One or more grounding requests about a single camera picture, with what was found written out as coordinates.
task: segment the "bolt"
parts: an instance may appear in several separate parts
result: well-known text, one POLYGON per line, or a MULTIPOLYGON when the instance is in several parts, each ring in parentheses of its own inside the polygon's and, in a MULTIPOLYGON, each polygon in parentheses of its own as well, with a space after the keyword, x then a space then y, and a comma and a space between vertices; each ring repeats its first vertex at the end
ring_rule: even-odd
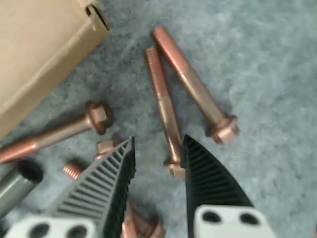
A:
POLYGON ((134 218, 134 214, 132 211, 132 207, 131 207, 130 201, 127 200, 124 220, 122 222, 121 238, 138 238, 139 237, 133 218, 134 218))
POLYGON ((75 160, 69 161, 64 165, 63 171, 72 179, 77 179, 84 171, 84 168, 75 160))
POLYGON ((136 224, 137 232, 142 238, 163 238, 166 231, 162 225, 162 221, 158 216, 153 216, 150 220, 146 220, 134 208, 133 218, 136 224))
POLYGON ((172 175, 177 178, 183 178, 185 176, 185 170, 180 166, 182 136, 178 128, 175 109, 167 89, 157 48, 147 48, 145 50, 145 58, 152 79, 154 93, 157 98, 159 114, 163 124, 167 145, 170 151, 170 158, 165 160, 164 165, 170 170, 172 175))
POLYGON ((100 158, 102 158, 102 156, 108 152, 110 152, 111 150, 114 149, 114 147, 116 147, 118 144, 120 144, 122 141, 120 138, 114 138, 111 140, 104 140, 101 142, 98 142, 96 144, 96 151, 97 154, 94 156, 95 160, 99 160, 100 158))
POLYGON ((210 123, 206 135, 212 137, 216 143, 226 143, 231 140, 239 133, 236 123, 237 117, 224 116, 195 70, 186 60, 181 49, 175 43, 173 37, 163 26, 155 27, 152 35, 165 56, 170 60, 187 91, 210 123))
POLYGON ((110 107, 87 103, 86 109, 87 112, 81 119, 60 126, 42 135, 29 137, 13 143, 2 149, 0 151, 0 162, 7 162, 29 155, 89 129, 94 129, 99 135, 103 135, 106 129, 113 124, 113 115, 110 107))

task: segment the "cardboard box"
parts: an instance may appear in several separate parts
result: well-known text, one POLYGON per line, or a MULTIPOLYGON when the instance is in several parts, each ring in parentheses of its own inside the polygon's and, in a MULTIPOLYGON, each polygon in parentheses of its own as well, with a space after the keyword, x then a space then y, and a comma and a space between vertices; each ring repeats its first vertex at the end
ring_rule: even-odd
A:
POLYGON ((107 34, 95 0, 0 3, 0 138, 107 34))

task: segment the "threaded shank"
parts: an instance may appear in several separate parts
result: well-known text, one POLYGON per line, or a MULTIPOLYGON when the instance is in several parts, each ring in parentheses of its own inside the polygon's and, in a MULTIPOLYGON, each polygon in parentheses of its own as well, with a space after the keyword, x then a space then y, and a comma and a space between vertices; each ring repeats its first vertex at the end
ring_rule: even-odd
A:
POLYGON ((152 35, 178 73, 181 73, 189 66, 189 63, 184 57, 182 51, 163 26, 155 27, 152 31, 152 35))
POLYGON ((156 47, 149 47, 145 50, 145 58, 149 73, 153 82, 154 92, 157 97, 168 94, 163 68, 159 59, 156 47))
POLYGON ((64 173, 70 176, 72 179, 77 179, 83 170, 84 169, 75 161, 66 163, 63 168, 64 173))

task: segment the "black ribbed surface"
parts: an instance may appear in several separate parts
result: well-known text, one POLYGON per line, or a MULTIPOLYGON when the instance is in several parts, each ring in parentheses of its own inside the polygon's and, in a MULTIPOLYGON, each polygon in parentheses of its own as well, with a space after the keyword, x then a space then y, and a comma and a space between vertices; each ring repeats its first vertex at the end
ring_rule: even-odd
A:
POLYGON ((135 152, 129 152, 122 165, 120 177, 116 184, 113 199, 111 201, 108 218, 104 228, 105 238, 120 238, 124 212, 126 209, 128 185, 135 173, 135 152))
POLYGON ((252 206, 229 171, 200 143, 186 135, 182 150, 189 237, 192 237, 195 210, 200 205, 252 206))

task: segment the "gray tube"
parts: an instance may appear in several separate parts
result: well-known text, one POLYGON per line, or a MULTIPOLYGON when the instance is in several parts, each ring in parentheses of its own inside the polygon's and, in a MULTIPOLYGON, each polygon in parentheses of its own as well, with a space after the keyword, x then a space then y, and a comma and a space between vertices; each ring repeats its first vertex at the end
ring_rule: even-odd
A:
POLYGON ((18 205, 43 179, 41 167, 30 160, 17 162, 0 180, 0 218, 18 205))

